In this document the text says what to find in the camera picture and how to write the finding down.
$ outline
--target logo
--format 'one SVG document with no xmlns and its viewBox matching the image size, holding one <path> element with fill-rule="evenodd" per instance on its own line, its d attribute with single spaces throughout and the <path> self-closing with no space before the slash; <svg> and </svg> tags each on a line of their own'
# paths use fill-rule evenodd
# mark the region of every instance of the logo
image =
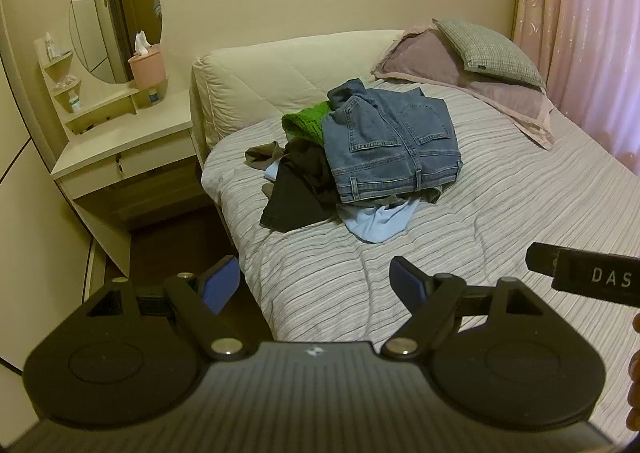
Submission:
<svg viewBox="0 0 640 453">
<path fill-rule="evenodd" d="M 319 357 L 323 355 L 325 352 L 326 350 L 324 350 L 322 347 L 319 347 L 318 345 L 306 349 L 306 353 L 309 354 L 311 357 Z"/>
<path fill-rule="evenodd" d="M 618 271 L 617 278 L 616 278 L 616 271 L 612 270 L 609 274 L 606 274 L 606 273 L 607 271 L 605 271 L 605 274 L 604 274 L 604 276 L 607 277 L 607 281 L 605 282 L 605 285 L 612 285 L 613 287 L 615 287 L 617 285 L 616 281 L 620 283 L 620 287 L 623 287 L 623 289 L 626 289 L 631 285 L 631 273 L 629 272 Z M 601 268 L 594 267 L 593 275 L 591 276 L 591 281 L 593 283 L 598 283 L 600 282 L 601 279 L 604 279 L 604 276 L 602 274 Z"/>
</svg>

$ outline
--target drawer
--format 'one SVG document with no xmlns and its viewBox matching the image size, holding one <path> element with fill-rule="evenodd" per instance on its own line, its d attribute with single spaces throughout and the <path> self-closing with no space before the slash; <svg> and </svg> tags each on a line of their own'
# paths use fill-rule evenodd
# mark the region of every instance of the drawer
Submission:
<svg viewBox="0 0 640 453">
<path fill-rule="evenodd" d="M 126 178 L 154 170 L 195 155 L 189 130 L 141 144 L 116 156 L 106 157 L 60 178 L 72 199 L 106 188 Z"/>
</svg>

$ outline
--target gray plaid pillow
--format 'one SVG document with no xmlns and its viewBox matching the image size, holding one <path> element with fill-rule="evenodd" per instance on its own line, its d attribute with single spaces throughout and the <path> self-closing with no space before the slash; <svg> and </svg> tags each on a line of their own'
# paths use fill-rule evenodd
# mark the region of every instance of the gray plaid pillow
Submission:
<svg viewBox="0 0 640 453">
<path fill-rule="evenodd" d="M 499 32 L 464 20 L 434 18 L 433 23 L 456 49 L 465 63 L 465 70 L 545 88 L 535 64 Z"/>
</svg>

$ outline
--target mauve pillowcase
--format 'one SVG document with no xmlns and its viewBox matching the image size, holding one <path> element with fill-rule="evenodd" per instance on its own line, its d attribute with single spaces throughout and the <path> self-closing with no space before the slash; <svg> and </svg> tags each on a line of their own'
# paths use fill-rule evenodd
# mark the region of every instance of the mauve pillowcase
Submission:
<svg viewBox="0 0 640 453">
<path fill-rule="evenodd" d="M 404 32 L 372 71 L 376 78 L 396 78 L 459 88 L 509 116 L 543 148 L 556 142 L 551 133 L 553 104 L 543 90 L 468 72 L 447 37 L 435 27 Z"/>
</svg>

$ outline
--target pink tissue holder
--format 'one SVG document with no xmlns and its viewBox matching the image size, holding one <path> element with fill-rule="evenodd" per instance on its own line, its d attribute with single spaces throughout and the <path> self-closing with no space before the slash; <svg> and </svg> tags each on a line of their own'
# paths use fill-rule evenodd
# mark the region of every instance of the pink tissue holder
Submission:
<svg viewBox="0 0 640 453">
<path fill-rule="evenodd" d="M 148 54 L 129 58 L 131 71 L 140 90 L 146 90 L 160 84 L 166 79 L 164 60 L 160 52 L 160 45 L 152 45 Z"/>
</svg>

